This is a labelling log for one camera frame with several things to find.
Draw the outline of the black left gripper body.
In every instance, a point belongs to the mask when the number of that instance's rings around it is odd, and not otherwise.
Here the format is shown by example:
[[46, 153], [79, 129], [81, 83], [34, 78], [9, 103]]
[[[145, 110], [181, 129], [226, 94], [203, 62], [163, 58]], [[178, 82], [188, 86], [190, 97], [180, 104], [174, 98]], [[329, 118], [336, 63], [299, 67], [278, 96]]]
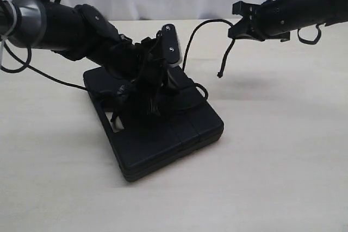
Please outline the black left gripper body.
[[167, 62], [163, 55], [162, 37], [147, 37], [140, 43], [121, 42], [111, 48], [108, 73], [130, 82], [132, 90], [156, 98], [174, 96], [169, 84]]

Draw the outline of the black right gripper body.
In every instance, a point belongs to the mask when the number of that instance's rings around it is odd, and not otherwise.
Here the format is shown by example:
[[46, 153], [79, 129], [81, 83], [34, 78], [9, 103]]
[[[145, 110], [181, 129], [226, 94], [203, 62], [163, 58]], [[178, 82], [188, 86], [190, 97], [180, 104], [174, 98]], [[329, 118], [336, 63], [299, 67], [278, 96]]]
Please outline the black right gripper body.
[[284, 30], [285, 14], [292, 0], [267, 0], [252, 8], [252, 37], [257, 41], [290, 40], [290, 31]]

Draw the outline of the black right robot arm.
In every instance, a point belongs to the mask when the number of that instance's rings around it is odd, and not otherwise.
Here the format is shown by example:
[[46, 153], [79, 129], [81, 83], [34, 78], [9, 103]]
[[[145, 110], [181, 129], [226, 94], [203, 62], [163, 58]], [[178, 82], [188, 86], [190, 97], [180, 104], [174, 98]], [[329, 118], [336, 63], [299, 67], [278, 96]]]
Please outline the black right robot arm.
[[267, 0], [262, 4], [238, 1], [232, 13], [240, 15], [241, 20], [230, 27], [229, 38], [284, 42], [293, 30], [347, 22], [347, 0]]

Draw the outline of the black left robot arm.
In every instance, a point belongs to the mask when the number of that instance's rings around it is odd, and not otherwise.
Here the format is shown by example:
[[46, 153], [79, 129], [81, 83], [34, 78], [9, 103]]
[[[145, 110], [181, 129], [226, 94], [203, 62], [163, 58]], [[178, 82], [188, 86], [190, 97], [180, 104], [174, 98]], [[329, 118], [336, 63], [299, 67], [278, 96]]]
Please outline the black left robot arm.
[[155, 108], [159, 95], [175, 95], [168, 62], [159, 47], [162, 34], [141, 43], [120, 34], [93, 6], [65, 6], [57, 0], [1, 0], [1, 40], [16, 47], [46, 49], [78, 61], [87, 58], [113, 77], [129, 82], [120, 97], [139, 93]]

